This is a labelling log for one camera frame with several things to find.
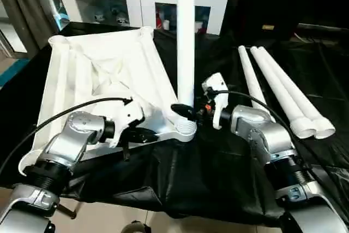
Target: white tube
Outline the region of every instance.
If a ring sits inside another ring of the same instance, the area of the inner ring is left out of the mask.
[[[293,100],[297,103],[303,114],[312,120],[316,128],[315,138],[324,139],[335,133],[335,128],[331,122],[323,117],[292,79],[277,64],[274,58],[268,53],[264,47],[258,48],[264,58],[267,60],[273,71],[280,79],[283,86],[287,89]]]
[[[291,95],[271,69],[268,62],[264,59],[260,50],[253,46],[251,47],[250,51],[260,67],[264,77],[267,79],[268,84],[273,90],[287,118],[290,120],[290,127],[293,133],[301,139],[313,136],[316,132],[313,122],[303,115],[296,102],[294,102]]]
[[[181,104],[194,106],[195,1],[177,0],[177,93]],[[195,122],[180,118],[180,133],[195,133]]]
[[[246,48],[244,46],[239,46],[238,48],[240,60],[242,64],[242,68],[244,70],[245,79],[247,83],[247,88],[249,89],[249,93],[252,97],[260,100],[261,102],[266,104],[266,100],[261,90],[261,86],[258,83],[255,71],[253,70],[249,55],[247,54]],[[252,101],[252,106],[256,109],[261,109],[267,112],[270,115],[269,110],[267,110],[264,106],[258,104],[257,102]]]

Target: black cloth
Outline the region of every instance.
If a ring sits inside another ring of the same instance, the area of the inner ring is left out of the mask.
[[[71,23],[61,34],[69,36],[118,30],[125,28]],[[176,89],[176,36],[155,31],[154,42]],[[348,190],[347,53],[324,50],[323,58],[314,44],[288,42],[274,43],[267,49],[319,111],[336,126],[336,134],[332,137],[307,139],[306,143],[327,164],[343,189]],[[0,163],[37,122],[50,54],[49,46],[43,48],[0,91],[3,114]],[[202,97],[201,82],[215,72],[222,73],[231,89],[248,92],[237,48],[230,34],[223,37],[198,35],[195,66],[197,103]],[[254,68],[268,105],[286,119],[255,64]],[[251,105],[250,101],[231,95],[230,107],[237,104]],[[23,181],[17,164],[29,151],[31,143],[26,143],[13,156],[0,178],[1,185]],[[337,196],[323,170],[306,151],[302,149],[302,152]],[[263,167],[251,157],[249,145],[228,130],[214,130],[210,126],[199,127],[196,137],[189,143],[168,140],[131,150],[129,162],[123,161],[121,153],[83,162],[74,177],[67,196],[85,202],[100,201],[165,211],[171,216],[201,216],[269,226],[278,226],[277,218],[283,213],[275,203],[274,191]],[[347,199],[341,201],[348,206]]]

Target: gray curtain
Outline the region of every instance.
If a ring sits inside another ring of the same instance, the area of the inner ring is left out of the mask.
[[[10,22],[32,58],[58,29],[40,0],[2,0]]]

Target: black tarp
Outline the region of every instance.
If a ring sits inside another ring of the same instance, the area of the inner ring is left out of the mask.
[[[69,36],[121,29],[124,28],[71,23],[61,34]],[[155,31],[154,42],[176,89],[176,36]],[[336,134],[332,137],[307,139],[305,142],[347,192],[348,53],[343,49],[325,49],[325,58],[322,58],[315,44],[289,42],[273,43],[267,49],[319,111],[335,125]],[[50,47],[42,49],[0,91],[0,163],[36,124],[50,54]],[[248,92],[231,34],[220,38],[198,35],[195,66],[196,101],[202,97],[201,82],[215,72],[222,73],[231,89]],[[285,118],[258,67],[255,66],[255,69],[268,105]],[[229,107],[237,104],[251,105],[248,100],[231,95]],[[17,172],[17,164],[30,149],[31,143],[29,141],[14,155],[0,177],[1,185],[23,181]],[[301,151],[331,192],[338,196],[318,163],[303,148]],[[129,162],[124,162],[120,153],[83,162],[70,186],[67,195],[81,201],[165,211],[174,217],[195,215],[236,223],[277,226],[277,218],[283,213],[275,203],[272,186],[263,168],[250,156],[248,144],[227,130],[214,130],[210,126],[200,127],[193,141],[186,144],[169,140],[136,148],[131,151]],[[341,198],[340,201],[348,207],[348,199]]]

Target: black cable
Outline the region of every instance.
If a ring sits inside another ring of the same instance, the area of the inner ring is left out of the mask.
[[[14,149],[8,154],[8,156],[6,157],[5,161],[3,162],[3,164],[1,165],[1,168],[0,168],[0,177],[1,177],[1,174],[2,172],[4,171],[6,165],[7,165],[7,162],[10,160],[10,158],[12,157],[12,155],[32,136],[34,135],[36,132],[38,132],[39,130],[41,130],[43,127],[45,127],[46,125],[50,124],[52,121],[70,113],[70,112],[73,112],[74,110],[76,109],[80,109],[84,106],[88,106],[88,105],[91,105],[91,104],[95,104],[95,103],[98,103],[98,102],[103,102],[103,101],[122,101],[124,102],[125,104],[128,104],[129,102],[132,101],[132,99],[127,99],[127,98],[100,98],[100,99],[94,99],[94,100],[91,100],[91,101],[88,101],[88,102],[85,102],[85,103],[82,103],[80,105],[77,105],[77,106],[73,106],[67,110],[64,110],[62,111],[61,113],[58,113],[56,115],[54,115],[53,117],[50,117],[48,120],[44,121],[43,123],[41,123],[40,125],[38,125],[33,131],[31,131],[28,135],[25,136],[25,138],[19,142],[17,144],[17,146],[14,147]]]
[[[263,106],[265,109],[269,110],[270,113],[273,115],[273,117],[280,122],[280,124],[287,130],[287,132],[289,133],[291,140],[296,148],[296,151],[298,153],[299,158],[302,160],[303,163],[305,163],[305,160],[302,156],[302,154],[300,153],[299,149],[297,148],[297,144],[301,144],[311,155],[312,157],[318,162],[319,166],[326,172],[326,174],[328,175],[328,177],[332,180],[332,182],[334,183],[340,197],[344,197],[346,199],[346,194],[345,192],[342,191],[341,187],[338,185],[337,181],[335,180],[333,174],[329,171],[329,169],[326,167],[325,164],[322,163],[322,160],[318,157],[318,155],[306,144],[304,143],[302,140],[300,140],[299,138],[297,138],[294,133],[292,132],[292,130],[288,127],[288,125],[285,123],[285,121],[271,108],[269,107],[267,104],[261,102],[260,100],[247,95],[245,93],[241,93],[238,91],[231,91],[231,90],[223,90],[223,91],[209,91],[210,94],[213,95],[217,95],[217,94],[235,94],[235,95],[239,95],[241,97],[245,97],[248,99],[251,99],[252,101],[260,104],[261,106]],[[319,182],[319,184],[321,184],[323,186],[323,183],[321,182],[321,180],[319,179],[318,176],[316,176],[316,174],[310,169],[310,174],[312,175],[312,177]],[[343,210],[343,213],[347,216],[347,218],[349,218],[349,214],[347,212],[347,210],[341,205],[341,203],[339,203],[337,201],[337,199],[333,196],[332,192],[327,189],[326,187],[324,187],[324,190],[327,191],[332,199],[336,202],[336,204]]]

